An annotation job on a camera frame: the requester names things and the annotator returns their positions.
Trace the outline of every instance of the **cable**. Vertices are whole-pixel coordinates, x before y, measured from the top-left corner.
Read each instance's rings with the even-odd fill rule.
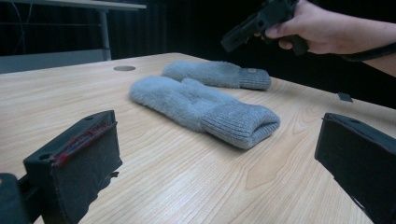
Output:
[[[12,4],[12,6],[14,6],[14,9],[17,12],[17,16],[18,16],[18,19],[20,20],[20,24],[21,24],[21,37],[20,37],[20,40],[18,41],[17,47],[15,47],[14,52],[12,53],[12,55],[15,55],[15,53],[17,52],[18,48],[20,47],[21,43],[22,43],[22,52],[23,52],[23,54],[25,54],[26,53],[25,33],[26,33],[27,26],[29,24],[30,17],[32,16],[33,4],[30,4],[29,15],[27,17],[27,20],[26,20],[24,28],[23,28],[23,23],[22,23],[22,18],[21,18],[20,11],[18,10],[18,8],[15,6],[14,3],[11,3],[11,4]]]

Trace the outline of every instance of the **knit mitten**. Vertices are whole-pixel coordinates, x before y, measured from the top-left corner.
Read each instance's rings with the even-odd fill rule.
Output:
[[[145,77],[130,89],[130,99],[178,124],[242,149],[256,146],[273,133],[279,117],[261,105],[247,105],[197,80]]]
[[[252,89],[266,91],[271,86],[268,73],[256,68],[241,68],[225,62],[184,62],[171,63],[163,69],[163,76],[181,81],[189,77],[206,86]]]

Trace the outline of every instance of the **hand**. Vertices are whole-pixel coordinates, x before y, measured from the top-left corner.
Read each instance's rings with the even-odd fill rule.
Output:
[[[300,0],[293,19],[268,28],[265,34],[270,38],[299,35],[316,54],[351,54],[396,41],[396,24],[342,15]],[[292,48],[284,38],[279,46]]]

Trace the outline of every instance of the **wood grain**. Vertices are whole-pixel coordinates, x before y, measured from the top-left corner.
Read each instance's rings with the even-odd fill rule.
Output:
[[[0,76],[0,172],[22,177],[24,158],[114,109],[123,165],[81,223],[371,223],[314,159],[321,118],[343,114],[396,137],[395,110],[276,78],[268,91],[219,89],[281,117],[271,137],[242,151],[130,102],[133,83],[177,60],[202,61],[171,53]]]

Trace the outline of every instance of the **black object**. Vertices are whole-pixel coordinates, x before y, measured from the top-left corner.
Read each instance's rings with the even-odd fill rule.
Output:
[[[374,223],[396,223],[396,139],[327,113],[315,159]]]
[[[116,125],[114,111],[88,116],[26,158],[19,181],[0,174],[0,223],[78,223],[122,165]]]
[[[266,0],[259,9],[250,15],[245,21],[235,26],[221,40],[221,45],[227,52],[231,52],[257,33],[260,33],[265,42],[271,39],[265,35],[265,30],[275,24],[291,20],[298,0]],[[293,44],[296,55],[302,55],[308,51],[308,45],[298,35],[287,36]]]
[[[396,52],[396,43],[392,43],[377,49],[369,49],[354,54],[339,54],[339,56],[349,62],[358,63],[358,62],[384,57],[395,52]]]
[[[338,98],[340,98],[340,100],[353,103],[353,100],[349,94],[338,92],[337,95],[338,95]]]

